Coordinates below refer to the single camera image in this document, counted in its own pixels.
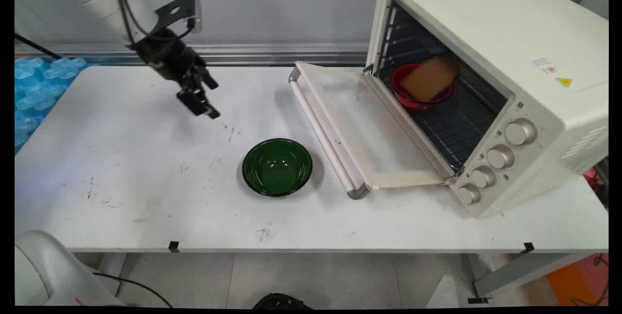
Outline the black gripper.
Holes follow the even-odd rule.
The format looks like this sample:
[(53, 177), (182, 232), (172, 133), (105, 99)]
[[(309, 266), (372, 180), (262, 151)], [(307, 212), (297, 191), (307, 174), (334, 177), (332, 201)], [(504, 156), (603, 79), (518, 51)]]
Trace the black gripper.
[(211, 77), (199, 55), (173, 30), (163, 28), (154, 36), (131, 44), (130, 49), (168, 81), (184, 82), (194, 75), (194, 88), (180, 90), (177, 98), (195, 116), (220, 117), (220, 112), (209, 103), (203, 90), (204, 85), (211, 90), (218, 88), (218, 82)]

